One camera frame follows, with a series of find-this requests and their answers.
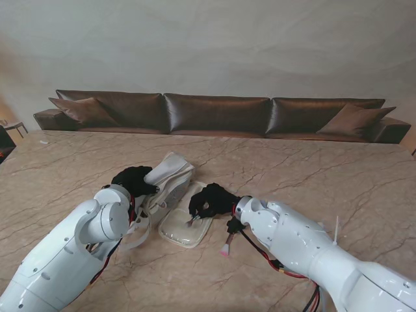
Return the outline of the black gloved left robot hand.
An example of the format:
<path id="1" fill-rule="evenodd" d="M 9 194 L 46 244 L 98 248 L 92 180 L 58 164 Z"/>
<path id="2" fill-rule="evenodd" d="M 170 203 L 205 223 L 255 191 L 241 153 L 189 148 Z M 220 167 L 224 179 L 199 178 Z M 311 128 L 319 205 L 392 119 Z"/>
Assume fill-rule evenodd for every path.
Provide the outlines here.
<path id="1" fill-rule="evenodd" d="M 125 188 L 134 198 L 156 194 L 159 188 L 144 181 L 144 178 L 153 170 L 150 166 L 131 166 L 113 177 L 111 183 Z"/>

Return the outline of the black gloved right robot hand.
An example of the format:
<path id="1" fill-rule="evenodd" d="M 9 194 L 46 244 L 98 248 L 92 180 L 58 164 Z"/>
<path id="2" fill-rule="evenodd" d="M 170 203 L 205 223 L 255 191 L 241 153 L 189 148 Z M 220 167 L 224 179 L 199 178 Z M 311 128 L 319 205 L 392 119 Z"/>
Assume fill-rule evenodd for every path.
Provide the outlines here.
<path id="1" fill-rule="evenodd" d="M 217 183 L 210 183 L 193 195 L 188 205 L 189 214 L 192 217 L 212 218 L 216 215 L 231 213 L 241 200 Z"/>

